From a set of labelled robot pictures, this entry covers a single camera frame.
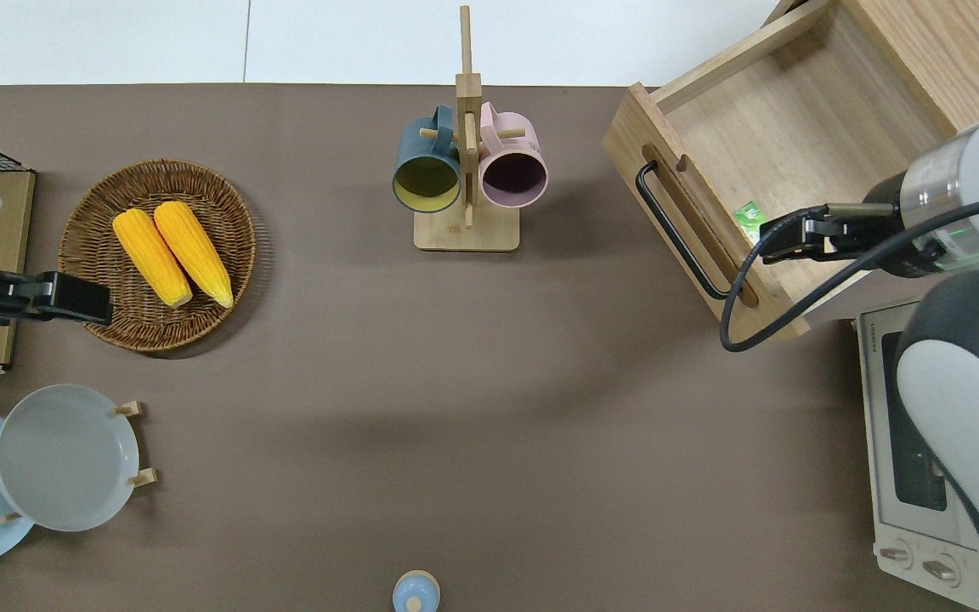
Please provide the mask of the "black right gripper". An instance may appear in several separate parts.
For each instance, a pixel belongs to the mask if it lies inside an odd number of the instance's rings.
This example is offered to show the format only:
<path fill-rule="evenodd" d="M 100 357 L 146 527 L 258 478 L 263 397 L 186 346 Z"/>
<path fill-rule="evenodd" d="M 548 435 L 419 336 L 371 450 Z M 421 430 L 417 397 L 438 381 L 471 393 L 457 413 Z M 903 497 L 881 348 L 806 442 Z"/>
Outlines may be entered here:
<path fill-rule="evenodd" d="M 785 214 L 759 229 L 764 264 L 853 260 L 900 231 L 894 204 L 824 204 Z"/>

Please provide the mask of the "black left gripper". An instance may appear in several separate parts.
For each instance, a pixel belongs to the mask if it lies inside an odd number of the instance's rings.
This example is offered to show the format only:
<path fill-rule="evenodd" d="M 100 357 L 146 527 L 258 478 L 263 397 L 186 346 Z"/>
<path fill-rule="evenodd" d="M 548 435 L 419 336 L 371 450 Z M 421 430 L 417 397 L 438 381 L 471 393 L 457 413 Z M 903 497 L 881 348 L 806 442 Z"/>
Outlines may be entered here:
<path fill-rule="evenodd" d="M 102 284 L 62 274 L 0 274 L 0 326 L 15 320 L 54 319 L 105 328 L 113 322 L 111 291 Z"/>

